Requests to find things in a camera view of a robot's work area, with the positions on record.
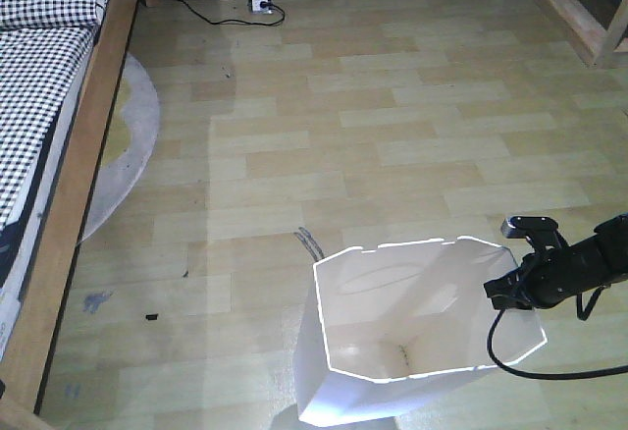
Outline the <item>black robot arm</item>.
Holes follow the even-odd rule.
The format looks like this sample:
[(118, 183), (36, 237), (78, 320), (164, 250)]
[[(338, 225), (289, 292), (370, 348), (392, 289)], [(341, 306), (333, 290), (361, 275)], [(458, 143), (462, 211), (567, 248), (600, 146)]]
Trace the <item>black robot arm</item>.
[(627, 216), (594, 228), (594, 234), (569, 244), (550, 217), (515, 215), (501, 225), (509, 239), (533, 248), (521, 265), (484, 284), (494, 309), (548, 309), (589, 290), (627, 279)]

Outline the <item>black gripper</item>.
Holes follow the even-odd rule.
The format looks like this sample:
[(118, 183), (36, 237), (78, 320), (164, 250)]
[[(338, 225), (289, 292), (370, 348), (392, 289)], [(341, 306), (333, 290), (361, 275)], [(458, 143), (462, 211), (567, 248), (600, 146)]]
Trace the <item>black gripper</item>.
[[(606, 282), (608, 263), (595, 246), (577, 245), (553, 249), (549, 257), (526, 277), (521, 292), (537, 308), (552, 308), (567, 298), (597, 288)], [(489, 280), (483, 287), (494, 310), (531, 310), (516, 291), (519, 277), (507, 273)]]

